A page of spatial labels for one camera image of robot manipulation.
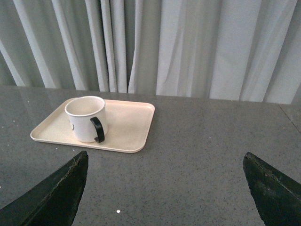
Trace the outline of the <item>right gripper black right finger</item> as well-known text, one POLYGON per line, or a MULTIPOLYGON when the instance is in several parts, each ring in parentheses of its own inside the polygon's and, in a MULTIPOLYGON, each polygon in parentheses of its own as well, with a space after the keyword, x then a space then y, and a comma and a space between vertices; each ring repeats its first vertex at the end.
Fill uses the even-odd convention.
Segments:
POLYGON ((256 208, 266 226, 301 224, 301 185, 247 152, 243 170, 256 208))

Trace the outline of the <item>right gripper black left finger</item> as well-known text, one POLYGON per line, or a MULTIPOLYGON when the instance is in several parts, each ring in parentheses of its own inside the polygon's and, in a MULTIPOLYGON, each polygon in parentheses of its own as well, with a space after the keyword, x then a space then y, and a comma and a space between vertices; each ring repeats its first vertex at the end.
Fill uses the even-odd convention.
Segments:
POLYGON ((87 180, 82 151, 31 190, 0 210, 2 226, 70 226, 87 180))

